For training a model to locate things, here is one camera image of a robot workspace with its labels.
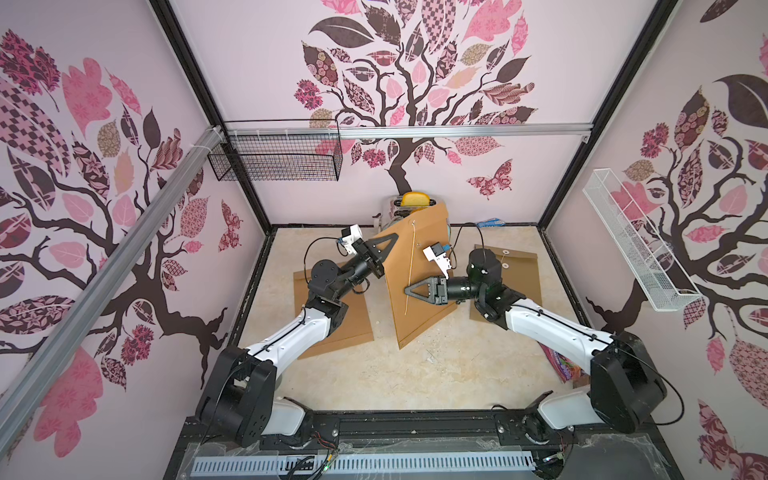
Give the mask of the brown file bag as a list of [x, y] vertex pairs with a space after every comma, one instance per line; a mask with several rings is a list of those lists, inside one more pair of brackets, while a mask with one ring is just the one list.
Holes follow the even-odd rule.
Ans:
[[512, 250], [508, 248], [487, 247], [488, 258], [494, 256], [500, 264], [501, 287], [488, 294], [486, 300], [499, 313], [499, 319], [504, 320], [502, 307], [508, 307], [513, 300], [524, 296], [526, 299], [542, 305], [542, 290], [539, 278], [538, 256], [532, 252]]
[[[302, 308], [308, 297], [308, 287], [303, 273], [295, 272], [293, 274], [293, 289], [295, 314], [301, 317]], [[350, 348], [374, 340], [365, 295], [349, 293], [344, 296], [343, 302], [348, 306], [348, 310], [342, 324], [329, 337], [305, 351], [300, 359]]]
[[400, 349], [453, 313], [454, 304], [438, 306], [410, 297], [405, 289], [428, 277], [441, 276], [440, 268], [423, 250], [449, 241], [448, 211], [443, 203], [419, 210], [383, 230], [398, 236], [384, 262], [397, 344]]

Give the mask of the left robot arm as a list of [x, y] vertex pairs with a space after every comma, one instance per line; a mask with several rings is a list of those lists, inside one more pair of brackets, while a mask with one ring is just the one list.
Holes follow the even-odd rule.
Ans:
[[339, 240], [349, 260], [339, 266], [324, 259], [305, 273], [307, 299], [296, 318], [266, 339], [246, 348], [231, 346], [218, 356], [197, 404], [195, 418], [208, 433], [249, 446], [264, 436], [308, 440], [302, 429], [311, 411], [279, 399], [277, 383], [285, 370], [343, 323], [344, 296], [385, 275], [384, 263], [398, 241], [396, 233], [364, 240], [354, 227]]

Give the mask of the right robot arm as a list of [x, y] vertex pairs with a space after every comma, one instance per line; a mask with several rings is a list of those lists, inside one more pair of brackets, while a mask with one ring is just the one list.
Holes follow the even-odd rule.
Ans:
[[666, 399], [665, 379], [637, 336], [595, 330], [543, 308], [503, 283], [502, 265], [488, 249], [472, 250], [466, 273], [459, 277], [450, 276], [442, 244], [423, 254], [441, 273], [406, 287], [407, 296], [438, 306], [469, 302], [482, 319], [563, 355], [589, 377], [586, 387], [541, 395], [526, 414], [532, 427], [559, 431], [604, 424], [630, 434]]

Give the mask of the colourful patterned bag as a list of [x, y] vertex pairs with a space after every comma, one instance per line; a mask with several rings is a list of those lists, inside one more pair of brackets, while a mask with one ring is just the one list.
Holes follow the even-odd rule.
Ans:
[[567, 383], [581, 377], [582, 370], [569, 359], [543, 344], [540, 347], [561, 382]]

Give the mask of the mint green toaster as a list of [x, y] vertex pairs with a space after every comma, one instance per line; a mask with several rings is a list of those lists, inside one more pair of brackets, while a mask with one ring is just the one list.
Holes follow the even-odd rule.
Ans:
[[389, 197], [381, 213], [374, 219], [374, 237], [392, 233], [405, 243], [414, 241], [426, 245], [428, 241], [446, 243], [450, 239], [451, 227], [448, 210], [444, 202], [431, 199], [428, 206], [402, 206], [401, 197]]

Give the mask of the yellow bread slice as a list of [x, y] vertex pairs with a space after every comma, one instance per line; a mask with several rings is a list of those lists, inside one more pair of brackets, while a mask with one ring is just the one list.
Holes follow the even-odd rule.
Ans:
[[422, 192], [407, 192], [402, 195], [400, 199], [401, 207], [429, 207], [431, 204], [431, 198]]

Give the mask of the blue object at wall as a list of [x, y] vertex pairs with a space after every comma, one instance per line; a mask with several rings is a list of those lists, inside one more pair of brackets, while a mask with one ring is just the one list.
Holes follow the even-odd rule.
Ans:
[[476, 223], [476, 226], [479, 228], [499, 228], [504, 227], [505, 225], [506, 223], [498, 218], [488, 219]]

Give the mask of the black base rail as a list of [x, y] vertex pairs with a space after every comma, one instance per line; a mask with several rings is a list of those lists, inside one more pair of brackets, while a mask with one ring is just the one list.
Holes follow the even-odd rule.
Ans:
[[[307, 428], [309, 439], [266, 436], [238, 447], [208, 433], [189, 418], [171, 455], [166, 479], [679, 479], [682, 474], [658, 429], [644, 426], [621, 434], [604, 425], [570, 427], [534, 442], [523, 430], [520, 411], [489, 410], [318, 411]], [[532, 472], [410, 473], [292, 477], [204, 477], [189, 473], [199, 457], [314, 455], [341, 453], [432, 453], [524, 451], [533, 456]]]

